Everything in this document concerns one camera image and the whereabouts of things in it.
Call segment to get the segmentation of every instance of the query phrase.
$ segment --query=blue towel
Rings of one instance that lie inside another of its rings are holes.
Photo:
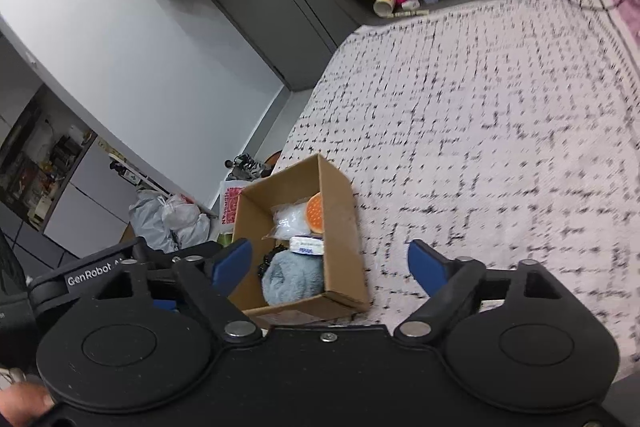
[[[269,306],[320,295],[323,286],[322,256],[290,250],[274,255],[262,278],[262,293]]]

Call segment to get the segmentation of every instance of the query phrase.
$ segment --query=gray plastic bag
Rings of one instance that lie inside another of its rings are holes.
[[[171,231],[162,222],[164,197],[155,190],[140,190],[138,201],[129,207],[129,220],[137,236],[146,239],[154,250],[171,253],[178,250]]]
[[[209,239],[209,229],[211,227],[211,219],[207,214],[200,214],[198,219],[192,225],[182,227],[175,231],[178,238],[180,249],[195,247],[200,243],[204,243]]]

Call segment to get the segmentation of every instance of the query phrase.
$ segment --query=transparent plastic bag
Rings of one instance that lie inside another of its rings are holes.
[[[294,235],[306,235],[311,229],[306,222],[306,202],[308,198],[294,204],[280,204],[271,209],[274,227],[267,237],[288,241]]]

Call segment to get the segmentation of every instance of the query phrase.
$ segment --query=bed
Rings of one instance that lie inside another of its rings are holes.
[[[372,298],[353,323],[392,329],[422,304],[406,267],[421,238],[489,267],[539,260],[633,370],[640,9],[591,9],[616,1],[469,3],[340,46],[277,169],[319,152],[352,181]]]

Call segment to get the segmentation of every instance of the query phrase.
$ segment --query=human hand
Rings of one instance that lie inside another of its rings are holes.
[[[49,391],[31,382],[18,382],[0,391],[0,414],[13,427],[26,427],[53,407]]]

